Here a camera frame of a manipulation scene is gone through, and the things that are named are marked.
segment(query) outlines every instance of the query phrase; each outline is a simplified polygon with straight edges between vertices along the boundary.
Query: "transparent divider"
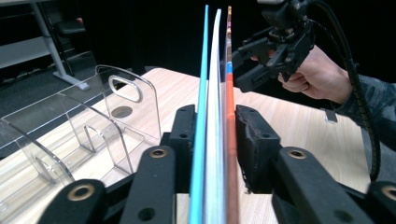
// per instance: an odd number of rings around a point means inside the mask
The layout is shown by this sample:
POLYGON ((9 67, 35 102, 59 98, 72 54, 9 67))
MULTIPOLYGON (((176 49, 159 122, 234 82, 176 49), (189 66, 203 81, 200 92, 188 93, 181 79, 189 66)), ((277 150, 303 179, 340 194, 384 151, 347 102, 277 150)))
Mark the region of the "transparent divider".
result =
POLYGON ((109 186, 132 174, 141 153, 160 143, 157 96, 149 81, 98 65, 83 82, 90 87, 71 86, 1 119, 0 150, 18 150, 0 161, 0 220, 11 220, 49 189, 75 179, 109 186))

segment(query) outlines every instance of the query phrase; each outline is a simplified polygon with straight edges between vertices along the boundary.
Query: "light wood tabletop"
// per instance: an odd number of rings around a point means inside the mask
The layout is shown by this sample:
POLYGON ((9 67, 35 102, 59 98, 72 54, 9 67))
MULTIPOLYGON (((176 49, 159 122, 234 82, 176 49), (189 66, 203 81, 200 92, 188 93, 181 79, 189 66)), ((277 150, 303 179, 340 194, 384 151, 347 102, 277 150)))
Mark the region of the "light wood tabletop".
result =
MULTIPOLYGON (((162 68, 147 72, 143 78, 156 89, 161 132, 170 132, 177 110, 184 105, 197 104, 199 78, 162 68)), ((255 92, 242 93, 237 88, 234 88, 234 99, 237 105, 246 105, 259 111, 280 136, 283 147, 301 147, 312 152, 336 181, 358 191, 366 191, 370 178, 361 129, 352 120, 337 115, 337 122, 329 122, 323 110, 255 92)), ((0 169, 5 169, 7 162, 17 159, 18 155, 12 155, 1 161, 0 169)), ((79 174, 92 173, 97 169, 97 166, 93 168, 93 162, 84 164, 76 173, 76 179, 79 174)), ((112 165, 104 161, 100 164, 107 168, 112 165)), ((277 223, 271 195, 246 194, 241 175, 238 188, 240 223, 277 223)), ((37 222, 54 196, 55 193, 49 193, 37 201, 15 219, 15 223, 37 222)), ((187 223, 188 204, 188 195, 177 195, 177 223, 187 223)))

